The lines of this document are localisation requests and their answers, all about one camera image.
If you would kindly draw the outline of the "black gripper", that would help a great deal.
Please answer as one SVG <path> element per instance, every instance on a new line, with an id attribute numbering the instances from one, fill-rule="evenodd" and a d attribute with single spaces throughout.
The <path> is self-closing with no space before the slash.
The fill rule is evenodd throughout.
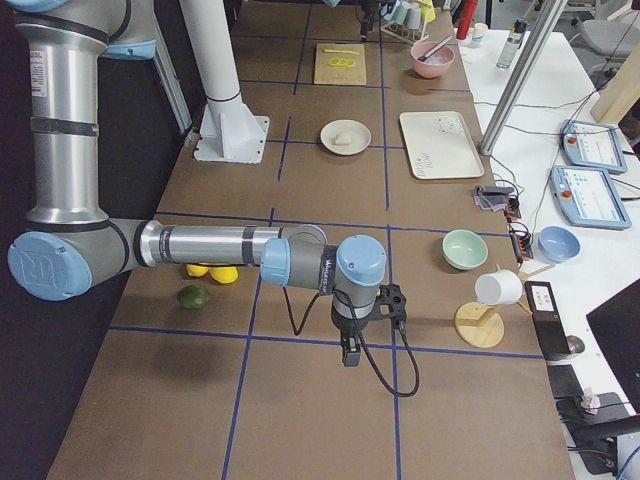
<path id="1" fill-rule="evenodd" d="M 354 320 L 344 317 L 337 310 L 331 310 L 331 320 L 340 331 L 340 344 L 342 348 L 342 363 L 345 367 L 357 367 L 360 362 L 360 342 L 357 338 L 356 326 L 364 329 L 369 320 L 359 318 L 357 325 Z"/>

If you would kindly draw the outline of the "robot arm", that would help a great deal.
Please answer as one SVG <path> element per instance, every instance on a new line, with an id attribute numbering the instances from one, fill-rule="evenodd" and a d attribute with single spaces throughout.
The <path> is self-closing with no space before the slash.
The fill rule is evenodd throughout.
<path id="1" fill-rule="evenodd" d="M 30 49 L 36 204 L 10 245 L 18 284 L 48 301 L 85 293 L 122 272 L 161 263 L 247 265 L 262 280 L 332 299 L 343 362 L 368 354 L 366 324 L 381 317 L 391 289 L 386 252 L 356 235 L 331 245 L 313 225 L 297 228 L 180 226 L 113 219 L 99 205 L 100 57 L 150 59 L 156 50 L 150 1 L 15 1 Z"/>

